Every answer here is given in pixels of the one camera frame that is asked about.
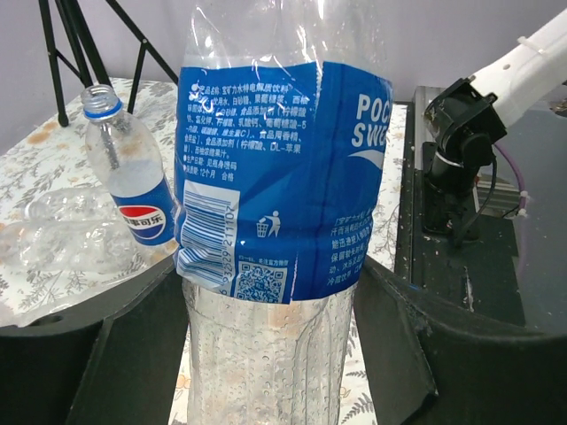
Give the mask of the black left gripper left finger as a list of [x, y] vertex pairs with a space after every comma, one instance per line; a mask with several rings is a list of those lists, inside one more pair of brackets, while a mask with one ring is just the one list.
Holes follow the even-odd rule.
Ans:
[[166, 424], [188, 316], [164, 259], [30, 325], [1, 329], [3, 424]]

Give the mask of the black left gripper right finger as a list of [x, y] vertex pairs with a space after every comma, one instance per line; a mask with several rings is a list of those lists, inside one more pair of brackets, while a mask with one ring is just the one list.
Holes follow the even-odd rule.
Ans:
[[564, 336], [470, 312], [373, 259], [353, 309], [378, 423], [565, 423]]

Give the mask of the Pocari Sweat plastic bottle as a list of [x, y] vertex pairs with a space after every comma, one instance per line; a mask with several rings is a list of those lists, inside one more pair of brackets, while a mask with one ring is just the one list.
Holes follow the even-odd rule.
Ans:
[[190, 424], [335, 424], [393, 89], [376, 1], [194, 1], [178, 83]]

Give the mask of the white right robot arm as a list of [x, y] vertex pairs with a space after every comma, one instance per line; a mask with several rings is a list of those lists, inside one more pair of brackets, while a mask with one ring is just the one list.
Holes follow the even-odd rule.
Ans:
[[497, 167], [493, 145], [541, 98], [566, 80], [566, 13], [560, 12], [509, 53], [459, 79], [425, 108], [436, 143], [424, 180], [435, 193], [424, 227], [459, 247], [479, 217], [463, 210], [478, 171]]

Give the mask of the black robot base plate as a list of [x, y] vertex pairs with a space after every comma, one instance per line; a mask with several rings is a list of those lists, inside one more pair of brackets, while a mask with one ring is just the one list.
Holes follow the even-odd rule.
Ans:
[[436, 195], [423, 174], [435, 154], [423, 124], [439, 89], [416, 88], [408, 111], [396, 272], [470, 312], [551, 335], [566, 331], [566, 114], [535, 104], [494, 150], [464, 202], [469, 239], [424, 227]]

